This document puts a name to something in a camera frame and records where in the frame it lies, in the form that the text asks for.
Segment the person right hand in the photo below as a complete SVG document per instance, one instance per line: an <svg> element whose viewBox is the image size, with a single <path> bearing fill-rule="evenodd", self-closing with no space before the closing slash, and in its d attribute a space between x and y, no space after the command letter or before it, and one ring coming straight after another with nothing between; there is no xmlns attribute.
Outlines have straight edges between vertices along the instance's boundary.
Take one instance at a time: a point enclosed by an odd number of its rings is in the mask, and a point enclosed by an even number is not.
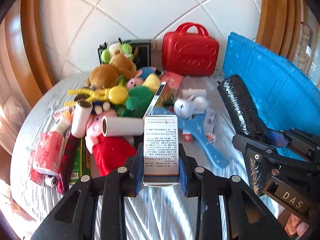
<svg viewBox="0 0 320 240"><path fill-rule="evenodd" d="M308 228L309 224L301 221L301 219L294 214L291 214L287 221L287 224L285 225L285 231L289 236L293 236L294 234L302 236Z"/></svg>

